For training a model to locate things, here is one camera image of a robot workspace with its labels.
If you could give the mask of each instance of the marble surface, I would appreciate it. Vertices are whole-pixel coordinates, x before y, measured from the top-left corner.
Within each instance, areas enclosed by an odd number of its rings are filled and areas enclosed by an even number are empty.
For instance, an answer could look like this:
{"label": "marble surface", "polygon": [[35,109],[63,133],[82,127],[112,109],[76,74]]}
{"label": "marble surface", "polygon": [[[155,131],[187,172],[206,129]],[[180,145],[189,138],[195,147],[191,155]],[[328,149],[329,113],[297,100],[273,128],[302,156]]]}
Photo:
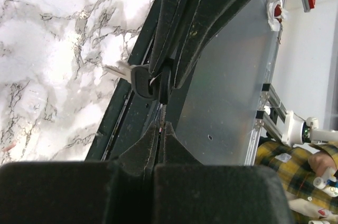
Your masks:
{"label": "marble surface", "polygon": [[0,0],[0,164],[83,160],[153,0]]}

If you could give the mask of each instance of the white marble tabletop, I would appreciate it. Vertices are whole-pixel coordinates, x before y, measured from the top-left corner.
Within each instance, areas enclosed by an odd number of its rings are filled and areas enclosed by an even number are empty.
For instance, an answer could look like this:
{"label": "white marble tabletop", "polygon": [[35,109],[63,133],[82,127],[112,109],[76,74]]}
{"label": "white marble tabletop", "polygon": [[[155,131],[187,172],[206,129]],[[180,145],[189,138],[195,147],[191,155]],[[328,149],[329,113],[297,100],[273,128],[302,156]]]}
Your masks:
{"label": "white marble tabletop", "polygon": [[153,0],[0,0],[0,164],[84,160]]}

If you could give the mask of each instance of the white wall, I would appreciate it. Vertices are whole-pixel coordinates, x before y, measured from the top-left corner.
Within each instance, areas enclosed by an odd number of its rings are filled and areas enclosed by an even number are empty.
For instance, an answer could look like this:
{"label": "white wall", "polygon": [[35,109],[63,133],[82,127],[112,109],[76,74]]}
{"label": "white wall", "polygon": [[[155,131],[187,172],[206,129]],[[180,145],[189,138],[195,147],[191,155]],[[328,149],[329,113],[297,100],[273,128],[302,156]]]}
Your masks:
{"label": "white wall", "polygon": [[287,0],[273,85],[287,109],[315,116],[328,128],[338,54],[338,0],[317,0],[304,13],[301,0]]}

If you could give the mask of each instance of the shirt sleeve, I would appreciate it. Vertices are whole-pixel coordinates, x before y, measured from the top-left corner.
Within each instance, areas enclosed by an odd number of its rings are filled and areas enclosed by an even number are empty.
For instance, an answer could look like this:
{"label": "shirt sleeve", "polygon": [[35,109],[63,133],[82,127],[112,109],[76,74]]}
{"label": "shirt sleeve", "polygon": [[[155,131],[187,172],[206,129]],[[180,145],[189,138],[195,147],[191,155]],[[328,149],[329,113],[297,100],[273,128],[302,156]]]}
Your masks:
{"label": "shirt sleeve", "polygon": [[327,152],[338,168],[338,142],[328,142],[327,144],[322,145],[310,144],[310,146],[320,151]]}

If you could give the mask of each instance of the gray table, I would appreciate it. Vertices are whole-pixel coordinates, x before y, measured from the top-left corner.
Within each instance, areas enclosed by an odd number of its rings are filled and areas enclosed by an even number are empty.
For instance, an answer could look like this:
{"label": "gray table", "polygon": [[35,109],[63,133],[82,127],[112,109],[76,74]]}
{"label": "gray table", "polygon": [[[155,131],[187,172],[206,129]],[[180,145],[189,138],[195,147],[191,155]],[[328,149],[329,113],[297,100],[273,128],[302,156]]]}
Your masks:
{"label": "gray table", "polygon": [[256,110],[279,35],[268,25],[266,0],[252,0],[204,49],[176,129],[203,164],[253,164]]}

